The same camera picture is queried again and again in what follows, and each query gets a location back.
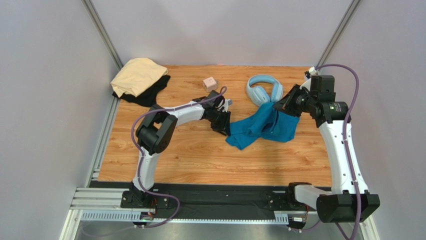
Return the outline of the blue t shirt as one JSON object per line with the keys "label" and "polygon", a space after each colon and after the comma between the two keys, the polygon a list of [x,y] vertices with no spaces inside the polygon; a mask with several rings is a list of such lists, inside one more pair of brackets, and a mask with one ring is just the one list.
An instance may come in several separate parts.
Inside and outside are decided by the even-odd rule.
{"label": "blue t shirt", "polygon": [[230,124],[230,136],[226,142],[243,150],[258,138],[286,143],[294,139],[299,117],[273,108],[272,102],[262,104],[255,114]]}

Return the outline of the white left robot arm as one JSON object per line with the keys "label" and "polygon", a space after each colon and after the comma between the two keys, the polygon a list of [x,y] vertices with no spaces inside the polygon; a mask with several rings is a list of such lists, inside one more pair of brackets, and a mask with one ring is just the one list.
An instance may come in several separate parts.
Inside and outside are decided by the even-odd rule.
{"label": "white left robot arm", "polygon": [[229,136],[232,105],[230,98],[212,91],[208,96],[174,107],[153,105],[136,119],[131,127],[131,139],[139,151],[138,165],[132,185],[122,194],[120,206],[125,209],[152,207],[155,199],[148,194],[155,184],[155,172],[162,152],[169,146],[175,128],[192,121],[207,120],[211,129]]}

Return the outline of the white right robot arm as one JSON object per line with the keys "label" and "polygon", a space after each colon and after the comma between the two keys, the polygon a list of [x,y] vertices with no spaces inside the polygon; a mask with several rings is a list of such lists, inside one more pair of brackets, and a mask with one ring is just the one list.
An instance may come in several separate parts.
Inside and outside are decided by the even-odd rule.
{"label": "white right robot arm", "polygon": [[323,223],[362,223],[380,206],[380,198],[370,193],[358,167],[352,126],[345,122],[349,107],[335,98],[333,87],[309,91],[295,84],[273,105],[292,117],[311,115],[324,140],[332,175],[330,192],[307,182],[291,182],[286,203],[293,209],[302,205],[315,209]]}

